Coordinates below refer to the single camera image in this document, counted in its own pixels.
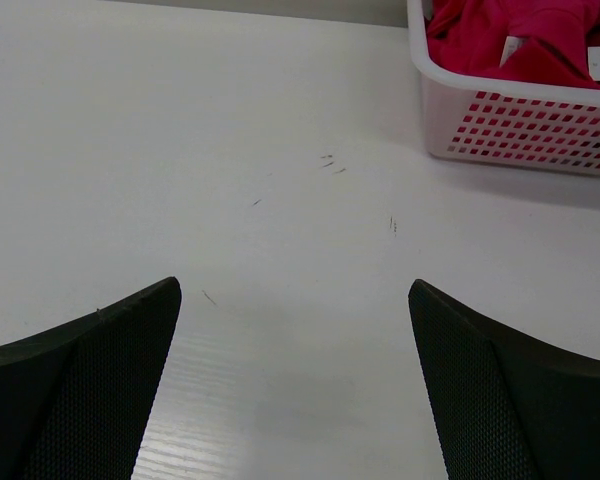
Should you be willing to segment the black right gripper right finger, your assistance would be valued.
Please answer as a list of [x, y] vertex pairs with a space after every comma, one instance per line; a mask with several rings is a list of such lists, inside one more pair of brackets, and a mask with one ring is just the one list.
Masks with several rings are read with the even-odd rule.
[[409, 311], [450, 479], [600, 479], [600, 360], [418, 279]]

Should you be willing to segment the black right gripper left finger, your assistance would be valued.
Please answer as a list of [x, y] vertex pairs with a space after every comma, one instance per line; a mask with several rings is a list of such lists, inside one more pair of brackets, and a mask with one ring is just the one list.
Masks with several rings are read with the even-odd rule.
[[0, 346], [0, 479], [128, 479], [181, 307], [169, 277]]

